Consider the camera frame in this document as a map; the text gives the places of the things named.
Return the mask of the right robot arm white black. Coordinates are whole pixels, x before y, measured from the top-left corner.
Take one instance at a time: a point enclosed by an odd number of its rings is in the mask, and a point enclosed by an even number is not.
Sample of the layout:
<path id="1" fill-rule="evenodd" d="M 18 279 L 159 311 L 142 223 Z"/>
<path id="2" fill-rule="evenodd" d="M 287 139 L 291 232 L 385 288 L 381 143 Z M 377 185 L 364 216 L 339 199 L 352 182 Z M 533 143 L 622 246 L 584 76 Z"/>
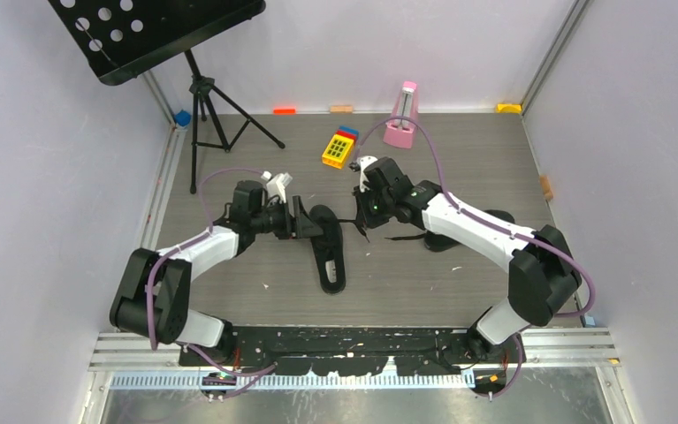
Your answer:
<path id="1" fill-rule="evenodd" d="M 455 198 L 441 185 L 414 183 L 390 157 L 366 155 L 351 163 L 359 175 L 353 195 L 367 229 L 396 218 L 466 246 L 507 273 L 507 296 L 468 331 L 469 353 L 491 362 L 504 342 L 529 327 L 544 327 L 582 284 L 563 234 L 509 223 Z"/>

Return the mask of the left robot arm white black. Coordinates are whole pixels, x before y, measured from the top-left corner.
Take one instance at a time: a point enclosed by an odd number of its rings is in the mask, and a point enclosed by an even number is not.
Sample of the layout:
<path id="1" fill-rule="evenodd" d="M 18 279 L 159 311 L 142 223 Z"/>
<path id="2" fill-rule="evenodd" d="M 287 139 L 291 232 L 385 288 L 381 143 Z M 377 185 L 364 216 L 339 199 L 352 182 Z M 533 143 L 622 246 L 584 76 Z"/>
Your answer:
<path id="1" fill-rule="evenodd" d="M 224 335 L 224 320 L 190 308 L 191 283 L 244 253 L 259 234 L 317 240 L 334 220 L 324 205 L 306 210 L 298 195 L 286 202 L 259 182 L 240 181 L 223 215 L 199 235 L 159 251 L 138 248 L 131 253 L 110 307 L 110 323 L 147 337 L 152 345 L 199 345 L 205 359 L 223 366 L 233 358 L 235 343 Z"/>

